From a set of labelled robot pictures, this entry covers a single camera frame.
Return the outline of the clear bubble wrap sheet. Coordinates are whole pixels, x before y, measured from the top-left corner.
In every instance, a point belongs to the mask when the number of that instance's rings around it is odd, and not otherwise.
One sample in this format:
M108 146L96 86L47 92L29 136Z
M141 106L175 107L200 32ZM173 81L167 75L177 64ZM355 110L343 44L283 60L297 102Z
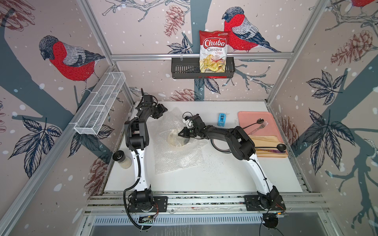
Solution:
M157 175L205 164L202 149L208 142L178 135L186 127L182 114L175 107L149 124Z

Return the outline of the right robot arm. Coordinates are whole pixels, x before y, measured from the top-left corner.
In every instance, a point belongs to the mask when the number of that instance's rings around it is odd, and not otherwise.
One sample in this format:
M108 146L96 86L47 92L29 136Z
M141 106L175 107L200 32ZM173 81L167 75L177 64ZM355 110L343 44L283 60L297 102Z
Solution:
M268 179L259 163L255 143L242 127L218 128L213 125L206 125L199 114L192 117L187 116L184 120L186 127L178 133L178 136L206 139L210 143L213 143L214 140L226 142L229 149L227 152L246 164L257 188L259 203L254 207L261 207L266 210L286 210L282 196L276 186Z

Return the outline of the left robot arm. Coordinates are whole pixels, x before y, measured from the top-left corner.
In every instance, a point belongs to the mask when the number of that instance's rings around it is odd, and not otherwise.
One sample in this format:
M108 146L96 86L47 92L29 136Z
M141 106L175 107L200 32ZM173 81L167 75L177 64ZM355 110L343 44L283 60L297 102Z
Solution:
M130 197L131 206L148 212L154 207L154 199L151 185L147 180L145 164L145 149L150 142L147 120L159 119L167 108L159 103L155 96L143 95L135 109L136 115L124 125L125 143L131 151L135 171L135 183L126 191L133 191Z

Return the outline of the blue tape dispenser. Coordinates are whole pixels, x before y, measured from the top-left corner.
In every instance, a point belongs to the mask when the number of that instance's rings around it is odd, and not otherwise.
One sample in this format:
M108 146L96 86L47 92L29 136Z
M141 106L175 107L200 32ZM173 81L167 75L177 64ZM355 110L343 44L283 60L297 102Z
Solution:
M226 121L226 114L219 113L217 125L219 127L224 127L225 126L225 121Z

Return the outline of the white plate dark rim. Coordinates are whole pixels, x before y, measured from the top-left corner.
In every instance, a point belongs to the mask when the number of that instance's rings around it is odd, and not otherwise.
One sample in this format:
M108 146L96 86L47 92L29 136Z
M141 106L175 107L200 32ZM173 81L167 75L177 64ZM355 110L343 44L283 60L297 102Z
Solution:
M221 153L226 153L226 154L231 153L231 150L230 150L230 149L221 149L221 148L217 147L217 146L215 145L214 139L210 139L210 143L211 143L212 147L213 147L215 150L217 150L217 151L219 151L219 152L221 152Z

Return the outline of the shaker jar black lid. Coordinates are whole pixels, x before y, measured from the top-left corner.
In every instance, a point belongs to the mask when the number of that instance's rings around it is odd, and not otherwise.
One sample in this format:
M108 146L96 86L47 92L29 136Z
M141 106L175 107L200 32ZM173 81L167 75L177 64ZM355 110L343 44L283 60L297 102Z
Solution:
M122 150L114 152L112 159L123 169L128 169L132 165L132 160L128 158Z

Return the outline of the pink tray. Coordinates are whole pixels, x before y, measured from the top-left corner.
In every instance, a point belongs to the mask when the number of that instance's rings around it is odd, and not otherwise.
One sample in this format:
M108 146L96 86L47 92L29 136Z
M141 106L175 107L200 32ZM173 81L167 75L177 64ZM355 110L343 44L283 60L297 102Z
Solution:
M279 141L283 141L278 125L270 112L247 112L240 111L238 113L239 125L247 134L251 134L254 130L261 127L266 122L268 125L257 130L252 135L257 136L276 136Z

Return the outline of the black spoon on tray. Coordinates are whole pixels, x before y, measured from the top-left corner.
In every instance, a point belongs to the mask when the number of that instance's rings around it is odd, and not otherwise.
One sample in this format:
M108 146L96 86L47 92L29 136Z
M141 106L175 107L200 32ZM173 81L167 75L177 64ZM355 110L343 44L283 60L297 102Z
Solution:
M250 124L250 125L248 125L248 126L245 126L245 127L243 127L243 129L247 129L247 128L253 126L253 125L256 125L256 124L263 124L263 123L264 123L264 119L258 119L255 123L252 123L252 124Z

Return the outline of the silver fork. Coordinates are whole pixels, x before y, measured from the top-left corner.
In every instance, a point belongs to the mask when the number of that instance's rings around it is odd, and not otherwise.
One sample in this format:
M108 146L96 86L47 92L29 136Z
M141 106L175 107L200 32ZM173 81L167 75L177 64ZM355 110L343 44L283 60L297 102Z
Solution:
M256 132L258 132L259 130L265 128L269 123L268 122L263 122L258 128L256 128L255 130L253 130L249 135L253 135L255 134Z

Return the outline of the Chuba cassava chips bag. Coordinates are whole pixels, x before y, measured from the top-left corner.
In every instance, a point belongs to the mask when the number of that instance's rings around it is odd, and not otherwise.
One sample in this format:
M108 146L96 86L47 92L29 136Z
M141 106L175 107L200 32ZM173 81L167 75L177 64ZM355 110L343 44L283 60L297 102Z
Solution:
M229 32L200 31L199 69L201 73L225 73Z

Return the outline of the black ladle spoon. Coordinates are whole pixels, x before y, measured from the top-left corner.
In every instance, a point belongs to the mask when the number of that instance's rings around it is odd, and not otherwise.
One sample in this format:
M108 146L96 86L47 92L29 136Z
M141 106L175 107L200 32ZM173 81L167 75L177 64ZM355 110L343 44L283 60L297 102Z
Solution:
M255 149L266 149L266 150L276 149L278 152L286 152L286 145L279 143L275 147L255 147Z

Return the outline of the white mesh wall shelf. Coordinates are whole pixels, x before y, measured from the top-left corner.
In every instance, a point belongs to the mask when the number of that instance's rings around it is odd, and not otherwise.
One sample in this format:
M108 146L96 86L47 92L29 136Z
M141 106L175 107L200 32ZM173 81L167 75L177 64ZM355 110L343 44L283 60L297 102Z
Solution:
M74 126L74 130L78 134L99 134L125 79L125 75L122 72L105 74L104 82L101 84L99 90L95 92L93 99Z

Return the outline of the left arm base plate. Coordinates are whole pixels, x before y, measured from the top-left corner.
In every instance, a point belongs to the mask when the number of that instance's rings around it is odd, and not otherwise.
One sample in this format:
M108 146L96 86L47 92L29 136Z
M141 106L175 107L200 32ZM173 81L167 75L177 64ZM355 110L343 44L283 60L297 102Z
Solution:
M129 213L156 213L156 212L167 212L168 197L167 196L157 196L153 197L153 204L150 205L148 202L140 206L135 206L133 202L128 203Z

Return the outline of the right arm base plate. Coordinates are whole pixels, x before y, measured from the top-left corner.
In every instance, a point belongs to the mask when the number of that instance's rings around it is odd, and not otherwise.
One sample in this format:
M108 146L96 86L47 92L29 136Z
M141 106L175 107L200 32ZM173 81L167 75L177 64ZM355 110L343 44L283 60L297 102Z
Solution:
M245 195L243 203L246 205L247 211L285 211L286 206L283 198L279 195L275 200L268 200L258 195Z

